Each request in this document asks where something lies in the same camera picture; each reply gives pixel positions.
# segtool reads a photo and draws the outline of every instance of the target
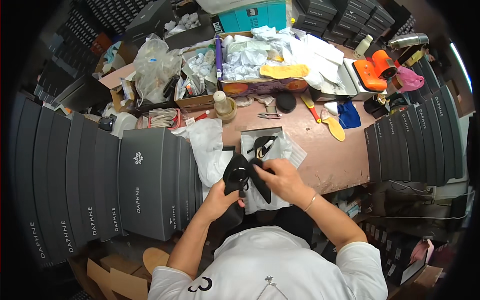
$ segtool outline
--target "scissors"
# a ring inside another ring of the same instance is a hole
[[[282,114],[276,114],[271,112],[259,112],[258,117],[263,119],[281,119]]]

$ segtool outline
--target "pink plastic bag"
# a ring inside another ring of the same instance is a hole
[[[425,83],[423,76],[417,75],[414,71],[402,66],[398,67],[397,74],[403,82],[403,87],[398,90],[401,93],[415,91]]]

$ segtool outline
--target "bracelet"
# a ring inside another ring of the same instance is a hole
[[[310,205],[308,205],[307,208],[305,208],[304,212],[306,212],[306,211],[310,208],[310,206],[311,206],[311,205],[313,204],[313,202],[315,201],[315,198],[316,198],[316,197],[313,197],[312,201],[310,202]]]

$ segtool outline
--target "white t-shirt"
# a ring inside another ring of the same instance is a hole
[[[276,287],[267,285],[272,276]],[[195,280],[165,266],[153,271],[148,300],[190,299],[385,300],[387,286],[378,249],[365,242],[344,246],[336,265],[307,242],[277,226],[228,237],[213,263]]]

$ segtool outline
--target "orange machine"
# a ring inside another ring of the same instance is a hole
[[[381,92],[387,88],[387,79],[396,74],[393,60],[383,50],[378,50],[372,55],[373,62],[356,60],[353,69],[357,73],[362,86],[369,91]]]

